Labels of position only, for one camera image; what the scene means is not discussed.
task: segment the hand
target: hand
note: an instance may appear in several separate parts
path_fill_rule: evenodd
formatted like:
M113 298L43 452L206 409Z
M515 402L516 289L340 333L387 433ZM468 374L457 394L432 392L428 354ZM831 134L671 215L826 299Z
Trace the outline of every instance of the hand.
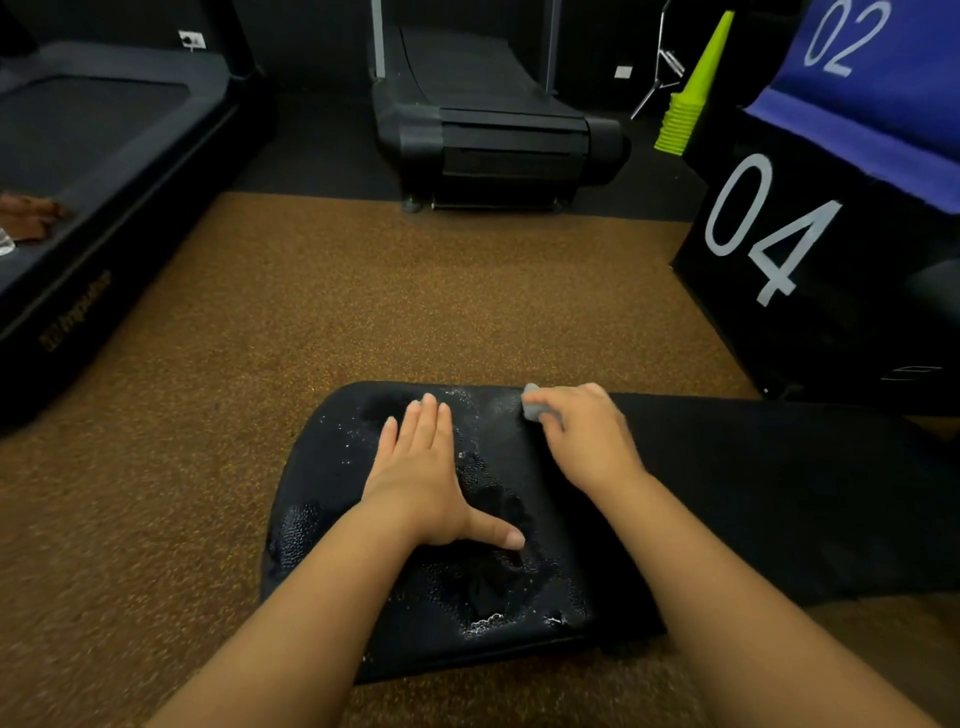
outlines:
M553 459L566 479L594 499L605 489L646 475L627 420L599 384L539 389L523 395L560 413L540 415Z
M464 500L453 461L450 407L438 406L433 395L410 402L399 433L393 417L383 425L363 491L363 500L379 498L395 498L391 507L410 515L419 544L443 546L472 539L523 548L519 529Z

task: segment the person's left arm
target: person's left arm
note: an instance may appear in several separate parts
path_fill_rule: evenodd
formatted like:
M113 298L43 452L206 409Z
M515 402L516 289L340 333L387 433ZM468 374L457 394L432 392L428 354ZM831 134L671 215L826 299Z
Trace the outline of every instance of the person's left arm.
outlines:
M399 432L384 426L363 499L149 725L336 725L407 558L460 538L523 546L516 528L467 505L450 409L426 395Z

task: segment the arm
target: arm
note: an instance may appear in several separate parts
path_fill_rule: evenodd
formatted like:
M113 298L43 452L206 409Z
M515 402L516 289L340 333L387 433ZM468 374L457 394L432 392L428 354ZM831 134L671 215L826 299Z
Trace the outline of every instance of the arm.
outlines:
M720 725L935 726L644 471L599 386L524 399L563 416L541 418L551 452L634 558Z
M426 395L388 420L362 500L167 703L152 728L334 726L376 618L420 544L520 548L508 523L467 506L450 409Z

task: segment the floor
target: floor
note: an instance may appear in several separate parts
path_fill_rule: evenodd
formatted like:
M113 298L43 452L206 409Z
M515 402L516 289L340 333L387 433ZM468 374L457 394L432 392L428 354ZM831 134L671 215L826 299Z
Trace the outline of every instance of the floor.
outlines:
M139 725L199 668L255 607L289 448L348 382L756 397L668 267L703 194L677 159L635 143L583 214L405 215L369 108L281 112L80 379L0 439L3 725ZM960 726L960 595L812 614ZM662 639L359 688L344 725L709 720Z

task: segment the person's left hand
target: person's left hand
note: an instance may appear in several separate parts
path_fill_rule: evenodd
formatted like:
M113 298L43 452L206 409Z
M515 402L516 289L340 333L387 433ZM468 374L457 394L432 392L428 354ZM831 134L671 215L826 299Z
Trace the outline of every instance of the person's left hand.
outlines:
M472 539L523 548L523 534L516 527L464 500L453 459L450 407L438 405L433 395L410 402L399 432L393 417L383 425L363 492L363 500L376 498L396 499L388 505L410 514L419 544Z

